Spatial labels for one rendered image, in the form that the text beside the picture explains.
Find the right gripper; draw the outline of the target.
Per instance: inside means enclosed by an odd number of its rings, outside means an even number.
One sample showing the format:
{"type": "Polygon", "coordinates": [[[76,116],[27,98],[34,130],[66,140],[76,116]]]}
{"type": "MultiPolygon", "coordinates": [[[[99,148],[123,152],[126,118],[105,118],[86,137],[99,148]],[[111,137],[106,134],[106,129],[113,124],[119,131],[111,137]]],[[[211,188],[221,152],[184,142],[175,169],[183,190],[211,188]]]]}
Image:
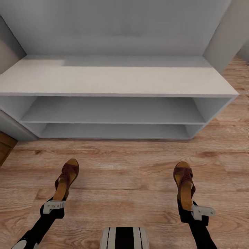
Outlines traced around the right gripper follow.
{"type": "MultiPolygon", "coordinates": [[[[194,201],[193,201],[194,205],[197,205],[194,201]]],[[[192,234],[194,235],[194,233],[197,230],[203,230],[206,231],[207,233],[208,230],[206,228],[206,226],[208,226],[209,223],[209,217],[206,215],[202,216],[202,220],[195,220],[191,214],[191,211],[187,211],[185,209],[182,209],[181,203],[178,200],[178,210],[179,210],[179,215],[180,215],[180,219],[183,223],[188,223],[191,229],[192,234]]]]}

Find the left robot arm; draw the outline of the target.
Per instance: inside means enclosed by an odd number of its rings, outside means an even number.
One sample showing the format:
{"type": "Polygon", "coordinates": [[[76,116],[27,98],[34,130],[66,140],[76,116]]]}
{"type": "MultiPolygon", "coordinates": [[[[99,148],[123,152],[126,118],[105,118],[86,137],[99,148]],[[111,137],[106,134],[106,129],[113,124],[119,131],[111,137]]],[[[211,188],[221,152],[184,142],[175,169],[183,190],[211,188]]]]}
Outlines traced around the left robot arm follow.
{"type": "Polygon", "coordinates": [[[38,244],[49,230],[55,219],[63,219],[64,206],[66,198],[61,201],[52,200],[53,197],[44,203],[40,209],[40,219],[36,222],[31,230],[28,230],[25,235],[11,249],[38,249],[38,244]]]}

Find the robot trunk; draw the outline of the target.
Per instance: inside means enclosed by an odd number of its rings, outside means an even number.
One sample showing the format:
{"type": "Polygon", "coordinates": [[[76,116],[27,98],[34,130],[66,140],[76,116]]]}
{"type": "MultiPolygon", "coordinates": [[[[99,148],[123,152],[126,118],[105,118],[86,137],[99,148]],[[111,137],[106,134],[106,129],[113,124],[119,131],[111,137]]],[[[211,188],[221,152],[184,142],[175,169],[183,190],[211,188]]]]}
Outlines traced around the robot trunk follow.
{"type": "Polygon", "coordinates": [[[105,227],[99,249],[150,249],[144,227],[105,227]]]}

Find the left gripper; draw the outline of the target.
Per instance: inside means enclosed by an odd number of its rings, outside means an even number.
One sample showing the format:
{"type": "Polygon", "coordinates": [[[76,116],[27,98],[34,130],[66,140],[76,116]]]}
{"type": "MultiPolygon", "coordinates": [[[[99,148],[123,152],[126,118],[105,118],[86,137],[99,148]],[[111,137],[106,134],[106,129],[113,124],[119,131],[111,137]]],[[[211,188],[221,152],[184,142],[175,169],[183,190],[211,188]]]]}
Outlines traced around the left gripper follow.
{"type": "MultiPolygon", "coordinates": [[[[52,201],[52,199],[53,199],[53,197],[48,201],[52,201]]],[[[63,201],[65,201],[65,200],[66,200],[66,198],[64,197],[63,201]]],[[[43,210],[44,210],[44,206],[42,206],[40,209],[41,217],[36,223],[45,224],[47,226],[47,230],[49,230],[49,228],[51,227],[51,225],[53,224],[55,219],[63,219],[63,217],[65,216],[64,208],[53,209],[49,214],[44,214],[43,210]]]]}

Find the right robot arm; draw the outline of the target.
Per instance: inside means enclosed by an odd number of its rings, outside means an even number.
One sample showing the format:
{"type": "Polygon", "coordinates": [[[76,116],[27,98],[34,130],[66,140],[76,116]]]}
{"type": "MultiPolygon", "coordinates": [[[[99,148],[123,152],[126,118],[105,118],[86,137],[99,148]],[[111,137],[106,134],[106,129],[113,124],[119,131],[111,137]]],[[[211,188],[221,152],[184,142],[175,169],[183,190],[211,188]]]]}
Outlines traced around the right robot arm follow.
{"type": "Polygon", "coordinates": [[[188,223],[196,242],[197,249],[217,249],[206,228],[209,223],[209,216],[215,216],[216,211],[211,207],[198,206],[194,201],[192,211],[182,209],[178,200],[178,210],[183,223],[188,223]]]}

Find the sandal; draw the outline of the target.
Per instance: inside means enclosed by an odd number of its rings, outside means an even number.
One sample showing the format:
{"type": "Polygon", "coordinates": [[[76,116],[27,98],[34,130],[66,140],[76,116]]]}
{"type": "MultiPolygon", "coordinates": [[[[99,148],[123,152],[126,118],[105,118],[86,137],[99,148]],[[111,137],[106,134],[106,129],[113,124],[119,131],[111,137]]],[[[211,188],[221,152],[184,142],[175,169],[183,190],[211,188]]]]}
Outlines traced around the sandal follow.
{"type": "Polygon", "coordinates": [[[192,197],[196,187],[192,181],[193,173],[189,164],[179,162],[174,168],[173,177],[178,187],[177,201],[180,201],[182,209],[192,211],[192,197]]]}
{"type": "Polygon", "coordinates": [[[56,193],[53,196],[54,201],[61,201],[69,195],[69,187],[79,174],[79,164],[74,158],[70,159],[62,168],[62,173],[55,181],[56,193]]]}

